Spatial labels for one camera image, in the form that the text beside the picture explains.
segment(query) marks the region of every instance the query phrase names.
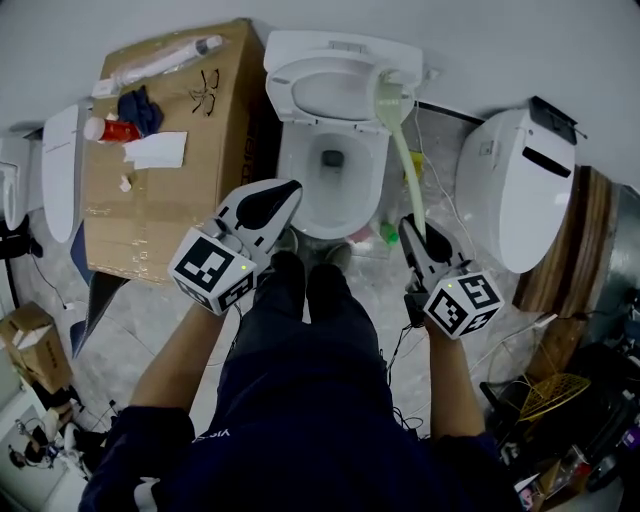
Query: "box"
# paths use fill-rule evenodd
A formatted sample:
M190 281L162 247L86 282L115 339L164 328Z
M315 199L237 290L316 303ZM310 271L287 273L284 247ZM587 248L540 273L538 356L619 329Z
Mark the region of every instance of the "box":
M278 132L279 123L266 96L264 48L247 20L175 32L108 55L101 78L119 66L184 37L221 35L219 52L180 71L151 77L122 93L146 85L149 98L164 113L160 131L186 131L180 169L133 173L121 145L87 143L85 151L85 237L89 268L129 279L171 282L167 267L190 227L201 227L234 188L256 179L256 164L275 170L273 152L258 154L259 138ZM197 108L197 92L214 94L210 116ZM93 115L117 112L117 98L96 100ZM120 190L129 174L133 189Z
M30 302L4 317L0 337L28 382L38 381L49 393L69 385L71 368L58 330L53 318L38 305Z

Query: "toilet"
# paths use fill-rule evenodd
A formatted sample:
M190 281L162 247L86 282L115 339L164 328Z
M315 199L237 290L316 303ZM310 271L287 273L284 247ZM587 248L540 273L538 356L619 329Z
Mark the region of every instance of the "toilet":
M49 118L42 137L44 213L53 238L64 243L80 222L84 124L88 110L72 105Z
M88 111L73 105L44 125L43 140L0 138L2 209L10 230L44 206L53 238L69 240L79 223L84 138Z
M7 227L14 231L27 213L42 208L42 143L20 137L0 139L2 209Z
M517 274L544 258L571 198L575 134L553 116L541 123L529 109L500 112L467 137L458 160L460 217L471 238Z
M407 90L406 118L422 82L422 59L418 48L372 37L269 35L266 89L283 123L277 175L304 190L292 220L296 229L333 240L369 222L380 201L390 136L375 115L375 85L392 71Z

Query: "drain hole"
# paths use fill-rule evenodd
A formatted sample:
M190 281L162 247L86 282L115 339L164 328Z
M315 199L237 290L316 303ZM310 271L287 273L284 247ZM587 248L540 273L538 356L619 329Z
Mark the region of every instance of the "drain hole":
M344 153L333 149L323 151L322 165L326 167L342 167L344 165Z

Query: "sneaker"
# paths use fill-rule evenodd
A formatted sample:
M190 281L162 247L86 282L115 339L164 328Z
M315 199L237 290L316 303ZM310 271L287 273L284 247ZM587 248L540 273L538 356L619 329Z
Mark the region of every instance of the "sneaker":
M298 253L298 235L291 228L287 228L279 240L275 243L275 252L292 252Z
M340 244L331 249L324 258L325 263L335 265L344 274L351 263L351 246L349 244Z

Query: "glasses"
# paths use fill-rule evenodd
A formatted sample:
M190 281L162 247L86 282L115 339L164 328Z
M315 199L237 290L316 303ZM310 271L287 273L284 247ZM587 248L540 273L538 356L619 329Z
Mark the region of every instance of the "glasses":
M200 70L200 76L202 77L202 88L189 91L191 99L198 103L191 113L195 114L199 108L202 108L201 112L203 116L210 117L216 105L216 93L218 92L218 84L220 83L220 71L217 69L213 70L208 81L203 70Z

